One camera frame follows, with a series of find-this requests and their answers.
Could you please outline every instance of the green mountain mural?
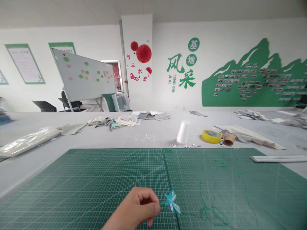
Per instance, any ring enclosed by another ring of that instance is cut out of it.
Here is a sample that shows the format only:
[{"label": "green mountain mural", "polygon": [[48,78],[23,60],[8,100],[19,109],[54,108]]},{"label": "green mountain mural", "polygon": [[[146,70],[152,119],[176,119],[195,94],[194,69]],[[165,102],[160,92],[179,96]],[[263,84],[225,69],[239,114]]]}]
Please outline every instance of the green mountain mural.
[{"label": "green mountain mural", "polygon": [[281,66],[278,53],[270,55],[269,41],[236,63],[232,60],[202,82],[203,106],[294,106],[307,94],[307,59]]}]

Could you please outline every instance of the cardboard tube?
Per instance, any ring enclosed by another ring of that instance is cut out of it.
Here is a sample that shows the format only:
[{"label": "cardboard tube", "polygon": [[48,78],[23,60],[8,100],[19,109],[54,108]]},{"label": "cardboard tube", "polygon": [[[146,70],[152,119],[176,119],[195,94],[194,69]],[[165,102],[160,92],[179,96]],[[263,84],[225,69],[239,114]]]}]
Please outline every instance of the cardboard tube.
[{"label": "cardboard tube", "polygon": [[235,141],[236,141],[236,136],[234,134],[232,134],[232,133],[229,133],[225,137],[225,140],[224,140],[223,144],[224,145],[232,146]]}]

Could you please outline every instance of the ceiling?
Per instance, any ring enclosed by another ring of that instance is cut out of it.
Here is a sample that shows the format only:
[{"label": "ceiling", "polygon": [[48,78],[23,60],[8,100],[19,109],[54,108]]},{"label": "ceiling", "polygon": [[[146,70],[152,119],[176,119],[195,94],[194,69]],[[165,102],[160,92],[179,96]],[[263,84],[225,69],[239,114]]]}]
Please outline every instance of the ceiling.
[{"label": "ceiling", "polygon": [[0,0],[0,28],[118,24],[121,15],[154,22],[307,17],[305,0]]}]

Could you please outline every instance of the black chair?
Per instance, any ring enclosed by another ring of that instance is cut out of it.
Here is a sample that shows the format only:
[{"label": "black chair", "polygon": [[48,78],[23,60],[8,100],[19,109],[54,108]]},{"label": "black chair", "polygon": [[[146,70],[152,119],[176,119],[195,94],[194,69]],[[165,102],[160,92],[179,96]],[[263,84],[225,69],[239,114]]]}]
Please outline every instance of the black chair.
[{"label": "black chair", "polygon": [[45,101],[33,101],[40,109],[41,112],[57,112],[57,108],[52,104]]},{"label": "black chair", "polygon": [[[66,110],[66,108],[70,108],[67,98],[60,97],[59,100],[63,103],[63,107],[64,107],[65,112],[71,112],[71,110]],[[81,105],[82,105],[82,102],[80,102],[80,101],[71,102],[71,106],[73,108],[79,108],[79,109],[76,109],[76,110],[74,109],[74,112],[82,112],[82,111],[86,110],[86,109],[80,109]]]}]

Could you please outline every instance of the plastic bag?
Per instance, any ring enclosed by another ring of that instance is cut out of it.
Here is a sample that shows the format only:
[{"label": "plastic bag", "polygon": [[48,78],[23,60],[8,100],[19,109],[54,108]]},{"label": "plastic bag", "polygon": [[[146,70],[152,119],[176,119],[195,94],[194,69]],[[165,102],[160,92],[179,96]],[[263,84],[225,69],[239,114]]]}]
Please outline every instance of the plastic bag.
[{"label": "plastic bag", "polygon": [[0,157],[15,157],[61,134],[55,127],[46,127],[36,133],[21,137],[0,148]]}]

